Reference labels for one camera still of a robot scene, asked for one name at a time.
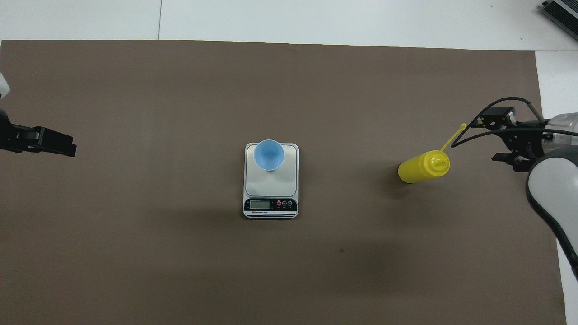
black cable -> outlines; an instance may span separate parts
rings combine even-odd
[[[505,102],[505,101],[520,101],[520,102],[523,102],[523,103],[525,103],[526,105],[528,105],[528,108],[530,108],[530,110],[532,111],[532,113],[534,114],[534,116],[536,116],[536,118],[537,118],[538,120],[542,120],[542,121],[544,120],[544,118],[543,118],[542,116],[539,116],[539,115],[537,114],[537,112],[535,111],[535,109],[532,109],[532,108],[530,107],[530,105],[532,105],[532,102],[531,102],[531,101],[529,101],[529,100],[527,100],[527,99],[525,99],[525,98],[522,98],[522,97],[504,97],[504,98],[500,98],[500,99],[498,99],[498,100],[490,103],[490,104],[489,104],[488,106],[486,106],[484,109],[482,109],[481,112],[478,113],[477,116],[474,117],[474,119],[468,124],[468,126],[456,137],[456,139],[454,140],[454,142],[451,143],[451,146],[450,146],[450,147],[451,147],[451,148],[456,147],[456,146],[458,145],[457,143],[460,141],[460,139],[462,138],[462,136],[470,129],[470,127],[471,127],[472,125],[474,125],[474,123],[477,122],[477,120],[478,120],[487,110],[489,110],[490,108],[492,108],[492,106],[494,106],[494,105],[496,105],[496,104],[498,104],[498,103],[501,103],[501,102]],[[470,140],[477,139],[477,138],[479,138],[479,136],[476,136],[475,138],[468,138],[468,139],[466,139],[466,140],[470,141]]]
[[[510,132],[541,132],[541,133],[559,133],[559,134],[567,134],[567,135],[573,135],[573,136],[578,136],[578,133],[576,132],[570,132],[570,131],[564,131],[564,130],[551,130],[548,128],[504,128],[501,130],[493,130],[493,131],[488,131],[488,132],[484,132],[484,133],[480,133],[480,134],[476,134],[473,136],[470,136],[469,138],[462,140],[460,142],[457,143],[452,143],[451,147],[457,147],[459,145],[461,145],[462,143],[466,143],[468,141],[477,139],[477,138],[481,138],[483,136],[486,135],[491,135],[491,134],[500,134],[500,133],[510,133]]]

scale platform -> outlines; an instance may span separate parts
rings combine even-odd
[[[274,171],[253,159],[257,142],[245,147],[243,214],[252,219],[292,219],[299,212],[299,147],[281,143],[285,160]]]

black rubber trim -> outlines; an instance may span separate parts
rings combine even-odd
[[[578,146],[569,146],[565,148],[560,148],[552,151],[551,153],[543,156],[530,168],[528,172],[528,177],[526,178],[526,197],[528,198],[528,202],[530,206],[536,213],[546,222],[546,224],[552,229],[552,232],[558,239],[560,246],[562,246],[562,250],[566,255],[566,258],[570,262],[570,267],[572,267],[572,272],[574,272],[574,276],[576,280],[578,280],[578,256],[576,255],[576,251],[572,247],[572,244],[568,240],[566,233],[560,226],[560,224],[556,221],[548,211],[544,210],[542,206],[534,199],[532,193],[530,193],[530,189],[528,187],[528,181],[530,179],[530,175],[532,174],[532,170],[542,161],[549,159],[549,158],[563,158],[573,162],[576,166],[578,166]]]

scale control panel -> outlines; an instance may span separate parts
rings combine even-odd
[[[297,201],[290,198],[249,198],[245,200],[243,210],[249,218],[290,219],[297,215]]]

black vent grille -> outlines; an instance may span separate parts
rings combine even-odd
[[[572,36],[578,38],[578,18],[564,9],[561,5],[557,4],[556,1],[548,3],[543,10],[544,13],[547,14],[547,16],[550,16],[550,18],[560,25],[560,27],[568,30],[568,32],[573,34]]]
[[[566,6],[572,8],[576,13],[578,13],[578,1],[577,0],[562,0]]]

